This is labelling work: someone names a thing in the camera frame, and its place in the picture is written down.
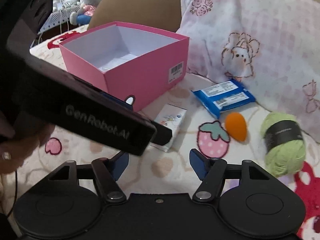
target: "blue packet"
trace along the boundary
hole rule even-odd
[[[234,79],[193,91],[204,107],[216,118],[224,111],[255,102],[255,97]]]

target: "orange makeup sponge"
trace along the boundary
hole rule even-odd
[[[235,140],[244,142],[247,138],[247,124],[240,113],[230,113],[225,120],[228,134]]]

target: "red cartoon print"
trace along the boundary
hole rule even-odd
[[[314,217],[313,230],[320,232],[320,178],[315,177],[312,167],[309,163],[304,162],[302,172],[306,172],[310,176],[309,184],[304,184],[301,180],[299,173],[294,175],[294,181],[296,182],[297,188],[295,193],[302,199],[306,206],[306,216],[303,223]],[[297,235],[301,237],[303,231],[303,225],[299,229]]]
[[[74,35],[77,35],[78,33],[79,32],[71,31],[71,32],[65,33],[63,35],[60,35],[59,37],[55,38],[54,40],[48,42],[48,44],[47,44],[48,49],[58,48],[60,42],[66,40]]]
[[[45,153],[50,153],[51,155],[58,155],[62,151],[62,144],[59,139],[51,137],[49,141],[45,144]]]
[[[208,157],[222,158],[229,149],[230,137],[219,121],[199,126],[197,144],[200,152]]]
[[[317,82],[312,80],[307,85],[302,86],[303,93],[308,98],[308,103],[306,105],[306,112],[312,113],[317,110],[317,108],[320,109],[320,101],[317,99],[314,99],[315,95],[317,94]]]
[[[193,0],[190,12],[201,16],[211,11],[213,2],[211,0]]]
[[[238,81],[254,76],[252,60],[259,48],[260,42],[250,35],[231,33],[221,54],[221,63],[226,69],[225,75]]]

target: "human hand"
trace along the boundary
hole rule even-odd
[[[22,166],[38,146],[48,141],[54,128],[52,124],[45,124],[31,136],[17,139],[14,128],[0,111],[0,135],[8,138],[8,141],[0,143],[0,173],[8,174]]]

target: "brown pillow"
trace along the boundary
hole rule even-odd
[[[180,0],[101,0],[88,29],[113,21],[176,32],[181,22]]]

